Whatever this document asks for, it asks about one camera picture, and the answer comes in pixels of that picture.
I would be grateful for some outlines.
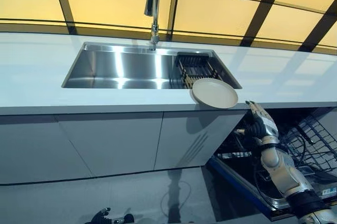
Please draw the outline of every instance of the cabinet door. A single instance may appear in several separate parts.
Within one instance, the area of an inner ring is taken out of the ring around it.
[[[53,116],[0,116],[0,184],[90,175]]]
[[[162,113],[58,116],[95,176],[153,170]]]
[[[244,110],[165,112],[155,169],[205,165]]]

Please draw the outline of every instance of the open dishwasher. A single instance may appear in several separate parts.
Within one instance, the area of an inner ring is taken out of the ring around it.
[[[294,160],[295,167],[329,206],[337,203],[337,140],[318,121],[318,110],[267,109],[267,112],[274,119],[280,144]],[[251,124],[252,117],[247,113],[236,129],[247,129]],[[254,141],[234,130],[207,165],[241,191],[270,220],[291,216],[289,204],[269,173],[256,165],[258,159],[259,151]]]

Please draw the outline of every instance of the stainless steel sink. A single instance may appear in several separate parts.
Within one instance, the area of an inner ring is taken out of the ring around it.
[[[155,51],[145,46],[125,47],[112,44],[84,43],[71,66],[64,88],[187,88],[175,64],[178,52],[208,54],[213,67],[222,72],[223,81],[233,88],[240,84],[212,50],[166,49]]]

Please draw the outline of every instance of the white plate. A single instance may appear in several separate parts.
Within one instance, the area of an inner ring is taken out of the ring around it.
[[[229,84],[214,78],[202,78],[192,86],[194,97],[209,106],[230,108],[237,103],[237,93]]]

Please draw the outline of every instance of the faucet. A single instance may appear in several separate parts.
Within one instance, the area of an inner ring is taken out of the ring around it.
[[[153,23],[151,26],[151,50],[156,50],[156,44],[159,41],[158,11],[159,0],[146,0],[144,14],[147,16],[153,16]]]

